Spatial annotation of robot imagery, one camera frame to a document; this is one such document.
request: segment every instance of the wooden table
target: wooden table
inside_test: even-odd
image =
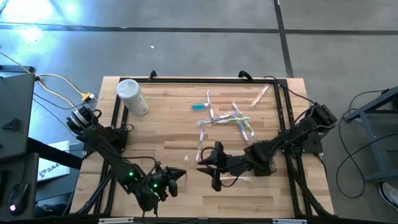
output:
[[[109,126],[111,123],[119,79],[120,77],[104,77],[103,79],[97,104],[97,108],[103,112],[100,118],[103,126]],[[292,91],[306,95],[303,79],[290,78],[287,81]],[[250,110],[249,105],[264,84],[140,83],[140,86],[149,104],[149,112],[140,117],[129,113],[127,123],[133,124],[135,129],[129,133],[123,155],[153,156],[161,161],[163,166],[187,170],[187,184],[184,178],[178,180],[178,197],[170,196],[166,202],[159,204],[159,217],[294,217],[287,168],[282,153],[277,153],[274,158],[277,172],[271,176],[248,177],[246,180],[237,181],[233,187],[223,187],[220,192],[215,192],[211,188],[209,175],[196,170],[200,167],[195,164],[195,155],[201,129],[196,122],[208,119],[210,115],[208,110],[192,111],[191,105],[205,102],[206,91],[210,90],[215,115],[230,111],[231,102],[234,101],[243,114],[251,118],[249,123],[255,130],[256,136],[259,139],[271,139],[280,129],[272,86],[261,98],[255,110]],[[282,90],[280,93],[284,114],[287,114]],[[290,95],[290,99],[295,116],[308,108],[307,101],[294,95]],[[121,123],[122,110],[123,106],[120,107],[118,125]],[[228,154],[243,154],[246,143],[236,123],[207,124],[204,127],[204,147],[214,146],[215,141],[221,141]],[[189,158],[187,165],[184,162],[185,156]],[[147,159],[132,162],[139,164],[146,172],[153,166],[153,161]],[[103,159],[98,153],[92,154],[83,161],[71,212],[81,208],[93,193],[100,179],[102,163]],[[325,209],[333,213],[326,175],[321,162],[314,155],[305,154],[303,164],[309,189]],[[304,211],[301,190],[297,193],[300,208]],[[102,209],[104,209],[107,195],[108,188],[104,191]],[[135,196],[127,195],[118,184],[111,215],[119,217],[142,215]],[[153,213],[147,212],[146,216],[153,216]]]

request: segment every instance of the gray floor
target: gray floor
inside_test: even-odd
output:
[[[0,22],[79,24],[118,27],[213,27],[277,29],[272,0],[10,0]],[[398,2],[392,0],[280,0],[286,29],[394,30]],[[397,85],[398,36],[396,35],[287,35],[295,77],[305,79],[308,96],[328,105],[335,115],[348,109],[354,95]],[[103,76],[149,75],[156,70],[167,76],[232,76],[246,70],[252,76],[286,77],[279,34],[223,34],[178,32],[70,32],[1,30],[1,51],[37,73],[64,75],[83,91],[98,94]],[[0,58],[0,63],[10,64]],[[45,84],[80,102],[66,83],[46,78]],[[35,92],[59,105],[56,96],[35,86]],[[358,98],[354,107],[376,97]],[[68,115],[45,104],[60,119]],[[51,143],[75,141],[66,129],[34,103],[30,136]],[[360,126],[343,124],[349,151],[365,145]],[[366,184],[362,197],[341,195],[335,173],[346,153],[334,129],[324,140],[325,163],[335,213],[357,218],[398,223],[398,213],[385,203],[376,183]],[[375,171],[370,150],[356,156],[361,170]],[[343,190],[360,191],[358,171],[350,162],[339,176]],[[388,180],[398,187],[396,179]]]

